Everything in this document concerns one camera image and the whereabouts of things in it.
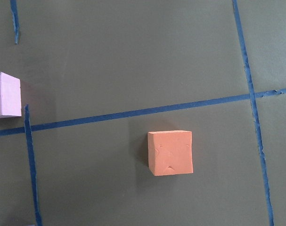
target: cube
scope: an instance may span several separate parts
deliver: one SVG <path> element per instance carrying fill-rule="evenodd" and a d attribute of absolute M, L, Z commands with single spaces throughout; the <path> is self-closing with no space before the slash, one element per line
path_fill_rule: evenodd
<path fill-rule="evenodd" d="M 20 80 L 0 72 L 0 118 L 21 116 Z"/>
<path fill-rule="evenodd" d="M 148 162 L 155 176 L 193 173 L 192 132 L 148 132 Z"/>

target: pink cube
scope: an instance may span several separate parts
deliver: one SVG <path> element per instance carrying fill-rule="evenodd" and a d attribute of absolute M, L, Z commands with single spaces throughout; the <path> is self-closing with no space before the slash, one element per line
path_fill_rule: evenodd
<path fill-rule="evenodd" d="M 20 80 L 0 72 L 0 118 L 21 116 Z"/>

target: blue tape strip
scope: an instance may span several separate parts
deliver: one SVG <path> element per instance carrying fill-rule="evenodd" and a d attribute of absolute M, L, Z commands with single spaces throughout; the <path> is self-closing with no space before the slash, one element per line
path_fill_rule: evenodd
<path fill-rule="evenodd" d="M 255 93 L 255 96 L 256 98 L 261 98 L 261 97 L 276 96 L 280 94 L 286 94 L 286 89 L 259 92 L 259 93 Z M 207 106 L 207 105 L 218 105 L 218 104 L 247 100 L 247 99 L 249 99 L 249 94 L 231 96 L 231 97 L 222 97 L 218 99 L 197 101 L 197 102 L 191 102 L 191 103 L 185 103 L 185 104 L 179 104 L 179 105 L 168 105 L 168 106 L 162 106 L 162 107 L 147 108 L 147 109 L 129 111 L 129 112 L 105 114 L 105 115 L 92 116 L 88 118 L 80 118 L 80 119 L 73 119 L 73 120 L 67 120 L 67 121 L 51 122 L 51 123 L 46 123 L 46 124 L 33 125 L 32 131 L 60 128 L 64 126 L 73 126 L 73 125 L 79 125 L 79 124 L 84 124 L 84 123 L 106 121 L 106 120 L 113 120 L 113 119 L 120 119 L 120 118 L 128 118 L 128 117 L 139 116 L 139 115 L 144 115 L 144 114 L 154 114 L 154 113 L 175 111 L 175 110 L 181 110 L 181 109 L 187 109 L 187 108 L 193 108 L 193 107 L 202 107 L 202 106 Z M 24 127 L 19 127 L 15 129 L 4 129 L 4 130 L 0 130 L 0 137 L 18 134 L 18 133 L 24 133 L 24 132 L 25 132 Z"/>
<path fill-rule="evenodd" d="M 270 222 L 270 226 L 274 226 L 274 214 L 273 214 L 273 208 L 270 202 L 269 178 L 267 176 L 265 154 L 263 152 L 261 127 L 260 127 L 258 109 L 257 109 L 257 104 L 256 104 L 256 95 L 255 95 L 255 91 L 253 87 L 252 74 L 251 74 L 249 63 L 248 63 L 247 51 L 245 47 L 245 40 L 243 36 L 243 30 L 242 30 L 241 21 L 240 21 L 237 0 L 233 0 L 233 5 L 234 5 L 235 21 L 236 21 L 236 26 L 237 26 L 238 36 L 239 36 L 242 58 L 245 64 L 245 75 L 246 75 L 246 80 L 248 84 L 248 89 L 250 92 L 250 99 L 251 99 L 251 105 L 252 105 L 252 111 L 253 111 L 253 117 L 254 117 L 254 125 L 255 125 L 255 130 L 256 130 L 256 135 L 257 135 L 260 162 L 261 162 L 261 168 L 262 168 L 262 177 L 264 181 L 266 204 L 267 204 L 267 210 L 269 214 L 269 222 Z M 263 93 L 263 96 L 272 96 L 272 95 L 274 95 L 272 91 Z"/>
<path fill-rule="evenodd" d="M 35 154 L 34 154 L 34 147 L 33 147 L 32 130 L 31 130 L 31 124 L 30 124 L 29 105 L 25 107 L 25 136 L 26 136 L 26 143 L 28 147 L 36 223 L 37 223 L 37 226 L 42 226 L 42 219 L 41 219 L 40 210 L 39 210 L 37 172 L 36 172 L 36 165 L 35 165 Z"/>
<path fill-rule="evenodd" d="M 18 21 L 18 12 L 17 12 L 17 3 L 16 0 L 10 0 L 11 3 L 11 12 L 13 16 L 13 27 L 15 33 L 15 44 L 18 44 L 19 38 L 19 21 Z"/>

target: blue line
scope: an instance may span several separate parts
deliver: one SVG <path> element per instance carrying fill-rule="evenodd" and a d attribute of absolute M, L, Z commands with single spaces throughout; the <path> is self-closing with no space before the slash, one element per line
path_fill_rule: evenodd
<path fill-rule="evenodd" d="M 257 109 L 257 104 L 256 104 L 256 95 L 255 95 L 255 91 L 253 87 L 252 73 L 250 70 L 249 63 L 248 63 L 247 51 L 245 47 L 245 39 L 243 36 L 243 30 L 242 30 L 241 21 L 240 21 L 237 0 L 233 0 L 233 5 L 234 5 L 235 21 L 236 21 L 236 26 L 237 26 L 238 36 L 239 36 L 242 58 L 245 64 L 245 75 L 246 75 L 246 80 L 248 84 L 248 89 L 250 92 L 250 100 L 251 100 L 253 117 L 254 117 L 254 125 L 255 125 L 255 130 L 256 130 L 256 135 L 257 135 L 260 162 L 261 162 L 261 168 L 262 168 L 262 177 L 263 177 L 264 190 L 265 190 L 265 196 L 266 196 L 266 204 L 267 204 L 267 210 L 269 214 L 269 222 L 270 222 L 270 226 L 274 226 L 274 214 L 273 214 L 273 208 L 270 202 L 269 178 L 267 176 L 265 154 L 263 152 L 261 127 L 260 127 L 258 109 Z M 272 96 L 272 95 L 274 95 L 274 93 L 271 91 L 265 92 L 263 94 L 263 96 Z"/>
<path fill-rule="evenodd" d="M 281 94 L 286 94 L 286 89 L 259 92 L 259 93 L 255 93 L 255 96 L 256 98 L 262 98 L 262 97 L 276 96 L 276 95 L 281 95 Z M 243 94 L 239 96 L 222 97 L 218 99 L 190 102 L 190 103 L 185 103 L 185 104 L 167 105 L 167 106 L 147 108 L 147 109 L 135 110 L 135 111 L 129 111 L 129 112 L 105 114 L 105 115 L 92 116 L 92 117 L 87 117 L 87 118 L 72 119 L 72 120 L 67 120 L 67 121 L 51 122 L 51 123 L 46 123 L 46 124 L 33 125 L 31 126 L 31 128 L 32 128 L 32 131 L 34 132 L 34 131 L 39 131 L 39 130 L 44 130 L 44 129 L 60 128 L 60 127 L 65 127 L 65 126 L 73 126 L 73 125 L 79 125 L 79 124 L 85 124 L 85 123 L 91 123 L 91 122 L 128 118 L 128 117 L 133 117 L 133 116 L 154 114 L 154 113 L 160 113 L 160 112 L 169 112 L 169 111 L 175 111 L 175 110 L 181 110 L 181 109 L 187 109 L 187 108 L 202 107 L 202 106 L 207 106 L 207 105 L 218 105 L 218 104 L 241 101 L 241 100 L 248 100 L 248 99 L 249 99 L 249 94 Z M 18 127 L 15 129 L 4 129 L 4 130 L 0 130 L 0 137 L 24 133 L 24 132 L 25 132 L 24 127 Z"/>
<path fill-rule="evenodd" d="M 11 11 L 13 16 L 13 27 L 15 33 L 15 44 L 18 44 L 19 38 L 19 21 L 18 21 L 18 11 L 17 11 L 17 3 L 16 0 L 10 0 L 11 2 Z"/>
<path fill-rule="evenodd" d="M 30 163 L 36 223 L 37 223 L 37 226 L 42 226 L 42 219 L 41 219 L 40 210 L 39 210 L 37 172 L 36 172 L 36 165 L 35 165 L 35 154 L 34 154 L 34 147 L 33 147 L 31 123 L 30 123 L 29 105 L 25 107 L 25 136 L 26 136 L 26 143 L 28 146 L 28 155 L 29 155 L 29 163 Z"/>

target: cube front face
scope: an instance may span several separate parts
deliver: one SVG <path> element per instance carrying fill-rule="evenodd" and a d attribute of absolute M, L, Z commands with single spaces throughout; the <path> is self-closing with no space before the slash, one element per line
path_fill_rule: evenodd
<path fill-rule="evenodd" d="M 20 80 L 0 72 L 0 118 L 21 116 Z"/>
<path fill-rule="evenodd" d="M 148 162 L 155 176 L 193 173 L 192 132 L 149 132 Z"/>

